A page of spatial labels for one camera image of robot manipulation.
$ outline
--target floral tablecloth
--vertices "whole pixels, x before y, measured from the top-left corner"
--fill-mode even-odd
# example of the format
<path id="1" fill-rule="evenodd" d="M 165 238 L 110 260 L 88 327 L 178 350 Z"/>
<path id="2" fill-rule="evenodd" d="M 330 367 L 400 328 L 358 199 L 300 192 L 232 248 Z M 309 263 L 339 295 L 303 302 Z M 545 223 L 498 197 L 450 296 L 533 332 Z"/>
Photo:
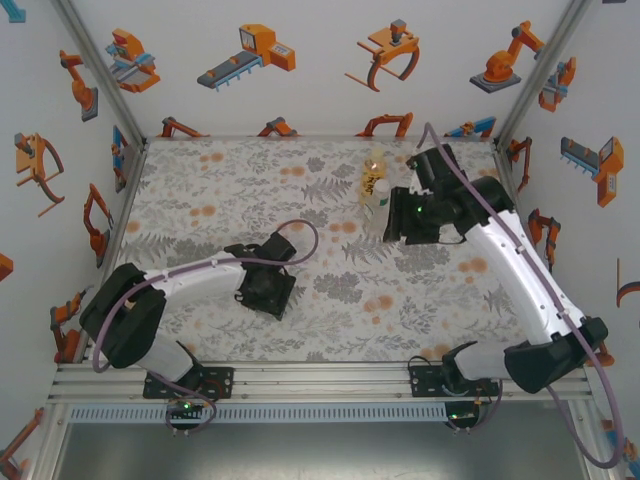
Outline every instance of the floral tablecloth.
<path id="1" fill-rule="evenodd" d="M 470 178 L 497 176 L 491 145 L 450 142 Z M 362 164 L 385 150 L 392 184 L 408 185 L 410 141 L 304 138 L 151 143 L 118 264 L 162 268 L 262 243 L 305 218 L 320 231 L 282 321 L 231 296 L 167 314 L 160 330 L 200 360 L 393 361 L 439 358 L 472 339 L 518 341 L 513 307 L 468 244 L 405 246 L 368 238 L 357 202 Z M 298 255 L 312 246 L 301 224 L 284 234 Z M 455 240 L 455 232 L 444 239 Z"/>

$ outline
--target plastic bottle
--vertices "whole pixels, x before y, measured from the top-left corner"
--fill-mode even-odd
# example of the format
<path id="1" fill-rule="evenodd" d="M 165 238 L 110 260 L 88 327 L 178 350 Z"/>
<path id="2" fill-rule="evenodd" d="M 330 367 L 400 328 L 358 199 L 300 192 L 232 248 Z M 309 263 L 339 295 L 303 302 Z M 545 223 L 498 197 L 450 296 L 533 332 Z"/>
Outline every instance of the plastic bottle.
<path id="1" fill-rule="evenodd" d="M 384 159 L 384 150 L 374 148 L 371 155 L 364 161 L 362 178 L 360 179 L 360 204 L 364 205 L 367 197 L 373 193 L 376 181 L 387 176 L 387 161 Z"/>
<path id="2" fill-rule="evenodd" d="M 384 178 L 373 185 L 373 193 L 364 204 L 365 231 L 367 235 L 382 238 L 389 220 L 389 195 L 391 186 Z"/>

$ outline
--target black mount plate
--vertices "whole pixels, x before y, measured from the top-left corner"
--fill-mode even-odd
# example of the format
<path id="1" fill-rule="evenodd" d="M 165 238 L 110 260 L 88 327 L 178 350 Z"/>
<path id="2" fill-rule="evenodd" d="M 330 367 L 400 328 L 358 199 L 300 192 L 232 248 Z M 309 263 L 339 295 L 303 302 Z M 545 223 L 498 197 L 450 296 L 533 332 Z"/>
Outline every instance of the black mount plate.
<path id="1" fill-rule="evenodd" d="M 409 377 L 411 379 L 411 394 L 414 398 L 422 397 L 460 397 L 475 398 L 478 389 L 482 391 L 483 397 L 497 397 L 499 387 L 496 382 L 490 380 L 479 380 L 469 382 L 468 389 L 464 393 L 452 393 L 444 386 L 442 367 L 440 365 L 415 365 L 409 367 Z"/>
<path id="2" fill-rule="evenodd" d="M 203 387 L 198 393 L 211 400 L 221 398 L 231 398 L 233 389 L 233 368 L 231 367 L 203 367 Z M 185 395 L 167 387 L 160 380 L 147 374 L 144 380 L 144 390 L 142 397 L 146 399 L 181 398 Z"/>

